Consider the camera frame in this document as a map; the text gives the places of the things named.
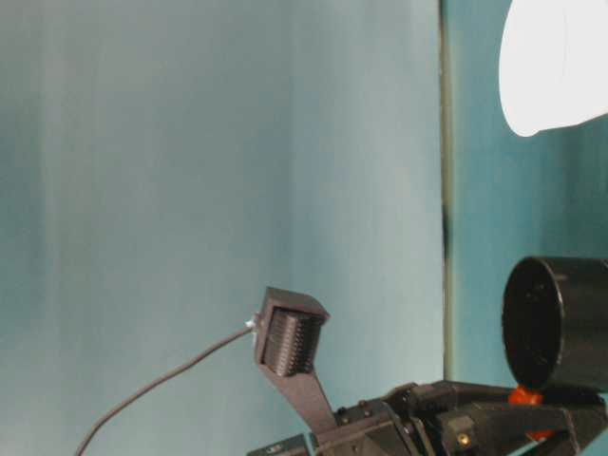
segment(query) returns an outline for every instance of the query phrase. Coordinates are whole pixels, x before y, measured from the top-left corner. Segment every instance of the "screw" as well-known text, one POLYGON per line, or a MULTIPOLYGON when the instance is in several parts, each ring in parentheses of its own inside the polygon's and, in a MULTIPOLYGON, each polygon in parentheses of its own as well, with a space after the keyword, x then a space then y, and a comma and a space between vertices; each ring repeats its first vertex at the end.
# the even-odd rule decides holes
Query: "screw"
POLYGON ((268 454, 275 454, 275 453, 279 452, 281 449, 283 449, 283 445, 282 444, 276 444, 276 445, 273 445, 270 448, 268 448, 266 450, 266 453, 268 453, 268 454))
POLYGON ((468 447, 468 444, 471 443, 470 437, 466 434, 458 434, 457 439, 461 447, 468 447))

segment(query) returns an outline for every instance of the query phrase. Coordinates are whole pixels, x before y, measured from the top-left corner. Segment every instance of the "blue-green backdrop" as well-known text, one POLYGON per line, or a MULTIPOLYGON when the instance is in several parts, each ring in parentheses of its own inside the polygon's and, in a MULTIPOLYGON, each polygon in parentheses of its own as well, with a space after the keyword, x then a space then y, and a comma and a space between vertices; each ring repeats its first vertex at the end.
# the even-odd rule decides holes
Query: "blue-green backdrop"
MULTIPOLYGON (((444 0, 450 377, 513 385, 501 304, 527 255, 608 256, 608 120, 520 138, 501 111, 509 0, 444 0)), ((608 439, 590 455, 606 453, 608 439)))
MULTIPOLYGON (((438 24, 426 0, 2 2, 0 454, 71 454, 267 284, 332 312, 334 405, 441 376, 438 24)), ((243 340, 88 454, 302 430, 243 340)))

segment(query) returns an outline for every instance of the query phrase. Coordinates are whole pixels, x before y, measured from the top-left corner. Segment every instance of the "wire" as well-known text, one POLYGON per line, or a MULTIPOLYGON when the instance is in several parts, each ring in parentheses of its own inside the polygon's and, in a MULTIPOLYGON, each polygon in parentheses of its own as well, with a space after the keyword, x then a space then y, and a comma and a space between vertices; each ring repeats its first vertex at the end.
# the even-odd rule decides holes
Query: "wire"
POLYGON ((95 436, 95 434, 97 433, 97 431, 105 423, 107 423, 109 420, 111 420, 116 415, 118 415, 122 410, 126 409, 128 406, 130 406, 131 404, 133 404, 140 397, 142 397, 144 394, 150 392, 151 390, 153 390, 158 385, 161 385, 164 382, 166 382, 167 380, 171 380, 173 377, 176 377, 176 376, 180 375, 181 373, 184 373, 184 372, 188 371, 189 369, 194 368, 200 361, 202 361, 203 359, 205 359, 211 353, 216 352, 217 350, 221 349, 222 347, 225 347, 226 345, 228 345, 229 343, 237 340, 238 338, 242 337, 243 335, 245 335, 245 334, 250 333, 251 331, 253 331, 255 329, 255 323, 254 323, 254 321, 255 320, 247 322, 246 327, 243 328, 242 330, 240 330, 238 332, 235 332, 232 335, 229 335, 225 339, 220 340, 218 343, 212 345, 207 350, 201 352, 200 354, 198 354, 197 356, 195 356, 194 358, 192 358, 190 361, 182 364, 181 366, 177 366, 176 368, 170 370, 165 375, 163 375, 163 376, 157 378, 156 380, 148 383, 147 385, 145 385, 144 387, 138 389, 137 391, 135 391, 135 393, 133 393, 132 395, 130 395, 129 397, 127 397, 126 399, 124 399, 120 404, 118 404, 117 406, 115 406, 108 413, 106 413, 99 420, 97 420, 97 422, 93 425, 93 427, 88 432, 88 434, 83 439, 83 441, 78 445, 78 449, 76 450, 75 456, 82 456, 85 453, 86 447, 88 447, 88 444, 91 443, 91 440, 93 439, 93 437, 95 436))

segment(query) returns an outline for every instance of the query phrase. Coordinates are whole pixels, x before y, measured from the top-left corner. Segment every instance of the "orange part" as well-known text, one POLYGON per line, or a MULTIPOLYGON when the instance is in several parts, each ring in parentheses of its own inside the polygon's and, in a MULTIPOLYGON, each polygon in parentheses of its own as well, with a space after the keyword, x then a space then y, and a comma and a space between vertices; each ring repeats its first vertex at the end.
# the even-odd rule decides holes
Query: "orange part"
MULTIPOLYGON (((539 406, 542 404, 542 400, 542 394, 526 389, 521 385, 513 389, 513 392, 509 396, 509 404, 514 406, 539 406)), ((552 431, 545 430, 541 432, 530 432, 528 437, 539 442, 540 440, 548 439, 552 435, 552 431)))

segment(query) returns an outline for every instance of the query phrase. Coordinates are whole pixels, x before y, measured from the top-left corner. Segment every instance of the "vertical edge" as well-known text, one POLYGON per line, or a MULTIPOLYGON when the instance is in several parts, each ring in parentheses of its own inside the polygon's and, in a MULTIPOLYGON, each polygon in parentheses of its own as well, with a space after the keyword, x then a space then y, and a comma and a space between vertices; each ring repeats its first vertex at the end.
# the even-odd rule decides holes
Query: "vertical edge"
POLYGON ((451 265, 450 265, 450 210, 451 210, 451 118, 449 86, 449 50, 447 45, 447 0, 439 2, 439 68, 440 68, 440 149, 441 149, 441 195, 442 195, 442 229, 444 254, 444 377, 453 376, 453 334, 451 302, 451 265))

